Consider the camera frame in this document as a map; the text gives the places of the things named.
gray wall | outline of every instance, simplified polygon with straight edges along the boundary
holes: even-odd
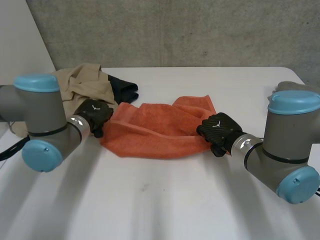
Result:
[[[320,0],[27,0],[57,69],[282,66],[320,76]]]

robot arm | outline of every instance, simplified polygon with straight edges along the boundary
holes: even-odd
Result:
[[[280,91],[272,95],[263,141],[243,132],[229,116],[218,113],[202,122],[198,134],[212,143],[216,157],[227,151],[245,169],[291,204],[307,201],[320,176],[308,165],[312,144],[320,143],[320,95]]]
[[[91,132],[101,137],[112,113],[105,102],[87,99],[66,119],[58,81],[50,74],[20,76],[14,85],[0,86],[0,122],[25,121],[30,141],[22,158],[38,172],[58,167]]]

light blue joint cap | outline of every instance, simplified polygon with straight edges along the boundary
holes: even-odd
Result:
[[[30,140],[23,146],[22,158],[26,165],[37,172],[50,172],[64,160],[55,146],[38,139]]]
[[[296,115],[320,109],[320,95],[312,91],[286,90],[272,94],[268,110],[279,115]]]
[[[13,85],[17,89],[35,93],[54,93],[60,91],[57,78],[51,74],[18,76]]]
[[[319,185],[319,173],[311,166],[304,166],[286,176],[275,193],[290,204],[298,204],[315,195]]]

white wall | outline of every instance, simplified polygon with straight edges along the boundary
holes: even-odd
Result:
[[[17,75],[54,70],[26,1],[0,0],[0,85],[12,84]],[[0,137],[5,130],[0,123]]]

white table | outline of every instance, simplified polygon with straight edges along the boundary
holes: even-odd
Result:
[[[107,68],[137,83],[142,103],[209,94],[244,131],[262,137],[267,96],[282,67]],[[4,150],[19,139],[0,139]],[[320,171],[319,146],[309,164]],[[229,156],[179,160],[118,158],[94,138],[50,173],[16,154],[0,170],[1,240],[317,240],[320,198],[290,205]]]

